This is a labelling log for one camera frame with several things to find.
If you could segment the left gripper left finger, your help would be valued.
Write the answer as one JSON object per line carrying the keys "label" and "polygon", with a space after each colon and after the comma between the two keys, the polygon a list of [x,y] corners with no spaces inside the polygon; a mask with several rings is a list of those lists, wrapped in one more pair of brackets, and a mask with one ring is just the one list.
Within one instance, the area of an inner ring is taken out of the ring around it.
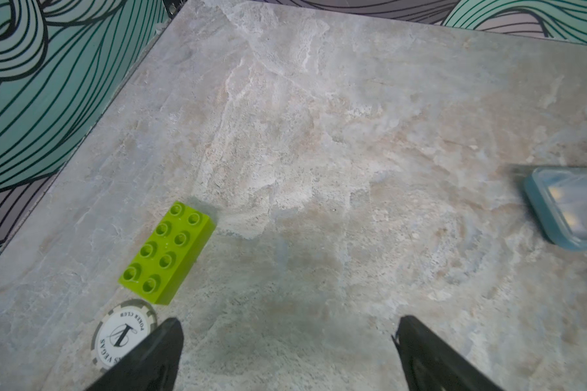
{"label": "left gripper left finger", "polygon": [[179,371],[183,344],[181,322],[176,318],[166,319],[88,389],[172,390]]}

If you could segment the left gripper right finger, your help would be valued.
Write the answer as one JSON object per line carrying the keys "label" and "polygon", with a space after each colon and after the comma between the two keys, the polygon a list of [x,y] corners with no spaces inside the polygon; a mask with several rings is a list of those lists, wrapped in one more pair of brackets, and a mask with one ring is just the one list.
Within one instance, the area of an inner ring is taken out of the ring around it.
{"label": "left gripper right finger", "polygon": [[413,315],[400,318],[393,342],[410,390],[502,391]]}

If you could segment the blue rectangular pillbox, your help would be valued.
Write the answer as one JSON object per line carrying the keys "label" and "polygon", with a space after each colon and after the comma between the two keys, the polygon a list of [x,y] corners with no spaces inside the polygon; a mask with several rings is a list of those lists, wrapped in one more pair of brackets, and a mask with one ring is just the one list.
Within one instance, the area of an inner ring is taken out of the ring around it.
{"label": "blue rectangular pillbox", "polygon": [[523,189],[551,242],[587,251],[587,167],[537,167]]}

